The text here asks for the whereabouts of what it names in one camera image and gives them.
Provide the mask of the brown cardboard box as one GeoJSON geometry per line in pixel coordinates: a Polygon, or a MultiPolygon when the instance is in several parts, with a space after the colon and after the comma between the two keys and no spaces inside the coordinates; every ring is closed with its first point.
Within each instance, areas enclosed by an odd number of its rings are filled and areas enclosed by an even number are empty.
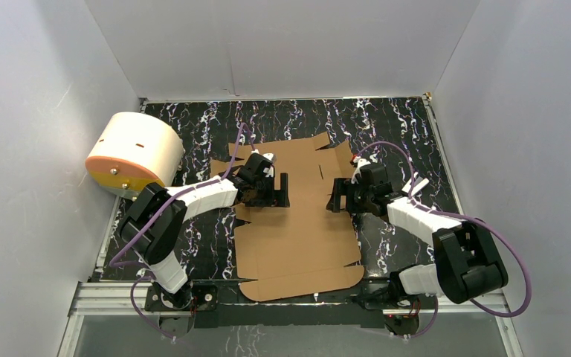
{"type": "Polygon", "coordinates": [[[241,293],[258,302],[357,284],[364,276],[351,216],[326,209],[336,178],[349,178],[348,141],[331,147],[328,132],[257,144],[273,153],[277,174],[288,174],[287,208],[235,207],[244,225],[234,229],[241,293]]]}

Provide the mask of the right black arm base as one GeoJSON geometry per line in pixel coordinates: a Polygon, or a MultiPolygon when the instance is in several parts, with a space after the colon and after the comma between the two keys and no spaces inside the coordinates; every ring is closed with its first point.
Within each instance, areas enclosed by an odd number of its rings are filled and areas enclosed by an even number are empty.
{"type": "Polygon", "coordinates": [[[411,295],[401,285],[399,275],[392,273],[386,282],[368,280],[351,301],[365,310],[379,310],[384,316],[384,326],[392,337],[409,340],[423,336],[433,326],[439,312],[436,295],[420,293],[411,295]],[[433,315],[421,326],[423,308],[433,308],[433,315]]]}

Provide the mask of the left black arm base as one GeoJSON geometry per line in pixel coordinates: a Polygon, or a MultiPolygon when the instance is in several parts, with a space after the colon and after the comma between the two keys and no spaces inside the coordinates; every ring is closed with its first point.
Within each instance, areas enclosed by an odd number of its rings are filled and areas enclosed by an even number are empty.
{"type": "Polygon", "coordinates": [[[176,293],[171,293],[161,284],[151,282],[143,307],[145,312],[158,316],[156,326],[163,332],[163,337],[176,343],[193,328],[198,312],[216,310],[218,292],[215,285],[190,281],[176,293]]]}

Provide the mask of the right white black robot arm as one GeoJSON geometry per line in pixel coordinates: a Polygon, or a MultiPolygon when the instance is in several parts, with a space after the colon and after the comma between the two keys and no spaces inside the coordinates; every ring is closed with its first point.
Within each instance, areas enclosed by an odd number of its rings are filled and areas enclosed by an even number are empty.
{"type": "Polygon", "coordinates": [[[431,264],[390,273],[386,287],[359,295],[357,302],[383,296],[395,306],[407,308],[418,296],[429,295],[464,303],[508,284],[508,272],[489,230],[469,219],[414,205],[411,193],[426,184],[426,179],[414,175],[402,189],[395,190],[385,166],[367,160],[358,161],[351,177],[334,180],[327,210],[384,218],[433,249],[431,264]]]}

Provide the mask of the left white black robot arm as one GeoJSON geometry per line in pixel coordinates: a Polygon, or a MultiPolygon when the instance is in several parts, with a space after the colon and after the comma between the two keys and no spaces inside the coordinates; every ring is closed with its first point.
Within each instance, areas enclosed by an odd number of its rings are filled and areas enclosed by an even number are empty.
{"type": "Polygon", "coordinates": [[[134,251],[164,290],[173,309],[184,309],[193,294],[190,278],[175,255],[183,224],[203,213],[244,205],[287,208],[288,174],[277,173],[272,154],[253,151],[243,165],[228,165],[211,179],[183,187],[151,183],[138,194],[117,226],[125,250],[134,251]]]}

